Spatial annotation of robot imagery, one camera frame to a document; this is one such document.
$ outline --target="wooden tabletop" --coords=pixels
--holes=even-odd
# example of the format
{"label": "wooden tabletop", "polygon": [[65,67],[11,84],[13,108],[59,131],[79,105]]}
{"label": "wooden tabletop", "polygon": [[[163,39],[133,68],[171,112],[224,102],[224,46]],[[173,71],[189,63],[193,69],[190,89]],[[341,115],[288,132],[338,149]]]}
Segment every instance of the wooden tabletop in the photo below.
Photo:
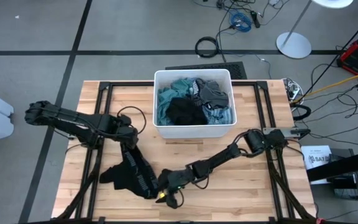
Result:
{"label": "wooden tabletop", "polygon": [[[283,82],[281,80],[268,80],[267,82],[277,127],[292,127],[294,123]],[[84,82],[77,111],[93,114],[98,86],[99,81]],[[222,138],[187,140],[161,138],[152,124],[152,86],[115,86],[112,92],[110,113],[115,116],[125,106],[139,107],[145,113],[147,126],[145,131],[139,135],[138,147],[158,176],[164,168],[184,169],[186,164],[199,159],[207,159],[225,149],[240,132],[260,127],[253,87],[234,86],[233,90],[237,124]],[[260,94],[266,123],[269,124],[263,92],[261,91]],[[101,113],[106,96],[103,99]],[[128,109],[123,114],[131,117],[132,124],[138,129],[143,126],[143,118],[138,111]],[[68,147],[78,143],[77,140],[70,141]],[[245,141],[240,141],[239,146],[247,147]],[[295,142],[290,142],[290,146],[299,149],[299,145]],[[80,188],[85,155],[86,149],[82,147],[74,147],[68,151],[52,217],[56,217],[64,211]],[[283,159],[292,192],[307,211],[314,215],[313,197],[302,156],[295,151],[284,149]],[[120,162],[119,143],[107,139],[104,143],[101,173]],[[90,188],[85,197],[84,217],[88,209],[89,192]],[[200,190],[189,184],[182,192],[185,196],[184,206],[174,210],[163,203],[155,203],[155,200],[138,197],[128,190],[114,190],[113,183],[98,184],[94,219],[104,216],[110,221],[267,221],[268,217],[275,217],[264,154],[252,159],[245,157],[233,159],[214,170],[207,189]],[[281,191],[280,195],[283,213],[288,216]]]}

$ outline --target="gray floor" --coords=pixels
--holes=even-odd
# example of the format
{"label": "gray floor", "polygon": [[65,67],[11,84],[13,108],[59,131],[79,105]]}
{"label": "gray floor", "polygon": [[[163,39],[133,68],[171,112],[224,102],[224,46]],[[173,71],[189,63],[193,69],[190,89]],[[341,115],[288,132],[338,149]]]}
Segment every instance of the gray floor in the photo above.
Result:
{"label": "gray floor", "polygon": [[[257,0],[251,5],[261,11],[266,1]],[[1,1],[0,0],[0,50],[70,50],[85,0],[69,1]],[[246,34],[223,34],[225,49],[275,50],[275,39],[290,29],[306,4],[305,0],[290,1],[267,26],[253,29]],[[268,8],[265,19],[274,10]],[[195,42],[206,35],[214,36],[224,11],[201,7],[191,0],[93,1],[80,50],[191,50]],[[325,9],[312,3],[297,31],[309,38],[314,50],[333,50],[343,45],[358,28],[358,0],[341,9]],[[310,86],[310,73],[320,63],[329,63],[332,55],[310,55],[293,60],[282,55],[259,55],[271,63],[273,79],[289,77],[304,89]],[[228,62],[242,61],[248,79],[268,79],[269,66],[254,55],[226,56]],[[24,122],[28,104],[37,100],[54,102],[68,56],[0,56],[0,97],[14,109],[15,131],[0,140],[0,223],[16,223],[24,204],[34,173],[40,148],[45,137],[45,127],[29,126]],[[154,72],[167,66],[222,62],[221,57],[198,58],[196,55],[154,56],[77,56],[74,62],[63,107],[75,109],[83,80],[150,80]],[[316,71],[318,76],[324,68]],[[330,68],[316,88],[338,82],[352,75],[340,68]],[[332,88],[324,93],[345,90],[355,83]],[[358,101],[358,92],[351,93]],[[306,101],[317,108],[332,96]],[[346,110],[332,102],[309,119]],[[332,115],[321,121],[308,123],[313,133],[326,135],[358,126],[358,115],[345,119],[345,114]],[[358,142],[358,129],[335,137]],[[329,144],[334,148],[358,146],[306,137],[304,145]],[[54,135],[42,173],[29,221],[50,218],[57,185],[64,161],[67,140]],[[321,217],[329,218],[351,210],[358,210],[358,202],[334,198],[329,186],[313,186],[313,195],[319,205]],[[335,219],[357,222],[358,212]]]}

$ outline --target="white box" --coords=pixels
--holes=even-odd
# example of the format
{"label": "white box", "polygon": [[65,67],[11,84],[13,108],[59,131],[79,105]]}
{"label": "white box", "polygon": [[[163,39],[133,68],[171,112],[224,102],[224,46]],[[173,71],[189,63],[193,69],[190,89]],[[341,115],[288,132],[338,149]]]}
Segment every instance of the white box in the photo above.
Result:
{"label": "white box", "polygon": [[[214,80],[221,90],[229,97],[232,124],[191,125],[191,126],[159,126],[157,125],[158,90],[169,87],[171,83],[180,78],[202,78]],[[234,105],[233,88],[230,73],[226,69],[202,70],[161,70],[154,74],[153,124],[165,139],[193,139],[193,138],[220,138],[224,136],[237,123],[236,106]]]}

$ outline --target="yellow cable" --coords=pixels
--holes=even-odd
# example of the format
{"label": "yellow cable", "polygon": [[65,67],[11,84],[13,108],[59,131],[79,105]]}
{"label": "yellow cable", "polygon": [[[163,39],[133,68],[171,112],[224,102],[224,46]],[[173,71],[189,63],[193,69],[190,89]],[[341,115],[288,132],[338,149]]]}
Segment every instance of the yellow cable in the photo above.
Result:
{"label": "yellow cable", "polygon": [[343,84],[343,83],[345,83],[345,82],[348,82],[348,81],[353,80],[353,79],[356,79],[356,78],[358,78],[358,75],[355,75],[355,76],[353,76],[353,77],[347,78],[347,79],[345,79],[345,80],[342,80],[342,81],[340,81],[340,82],[334,83],[334,84],[332,84],[332,85],[328,85],[328,86],[323,87],[323,88],[321,88],[321,89],[319,89],[319,90],[316,90],[316,91],[314,91],[314,92],[308,93],[308,94],[305,95],[305,97],[306,97],[306,96],[313,95],[313,94],[315,94],[315,93],[319,93],[319,92],[321,92],[321,91],[323,91],[323,90],[326,90],[326,89],[328,89],[328,88],[331,88],[331,87],[334,87],[334,86],[338,86],[338,85],[340,85],[340,84]]}

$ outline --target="black floor stripe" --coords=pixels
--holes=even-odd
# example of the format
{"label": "black floor stripe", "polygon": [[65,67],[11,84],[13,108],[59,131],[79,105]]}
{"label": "black floor stripe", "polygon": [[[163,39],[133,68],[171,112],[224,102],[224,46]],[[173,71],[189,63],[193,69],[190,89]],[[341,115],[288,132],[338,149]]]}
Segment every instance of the black floor stripe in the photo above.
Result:
{"label": "black floor stripe", "polygon": [[[281,55],[278,50],[225,50],[233,54]],[[202,54],[210,54],[214,50],[200,50]],[[312,50],[310,55],[337,55],[340,50]],[[194,50],[0,50],[0,56],[53,56],[53,55],[194,55]]]}
{"label": "black floor stripe", "polygon": [[[85,27],[85,24],[86,24],[86,20],[88,18],[88,14],[89,14],[91,5],[92,5],[92,0],[87,0],[85,8],[84,8],[83,15],[82,15],[82,18],[81,18],[81,22],[80,22],[80,25],[78,27],[77,34],[75,36],[73,48],[71,50],[72,54],[70,54],[70,57],[68,58],[66,70],[65,70],[65,73],[63,74],[63,78],[62,78],[62,82],[60,84],[59,92],[58,92],[57,97],[56,97],[55,104],[57,106],[61,106],[62,103],[63,103],[63,98],[64,98],[65,93],[66,93],[68,81],[70,79],[71,71],[73,69],[73,64],[74,64],[74,61],[75,61],[75,56],[76,56],[75,52],[78,50],[78,46],[80,45],[81,37],[82,37],[83,31],[84,31],[84,27]],[[37,165],[35,167],[34,174],[32,176],[29,191],[28,191],[27,196],[25,198],[22,213],[21,213],[20,218],[19,218],[19,223],[27,223],[29,221],[31,208],[32,208],[33,203],[34,203],[35,196],[37,195],[38,186],[40,184],[42,171],[44,169],[45,161],[46,161],[47,156],[48,156],[48,151],[49,151],[50,143],[52,142],[52,137],[53,137],[53,128],[48,127],[47,133],[45,134],[44,142],[42,143],[42,148],[41,148],[40,155],[38,157]]]}

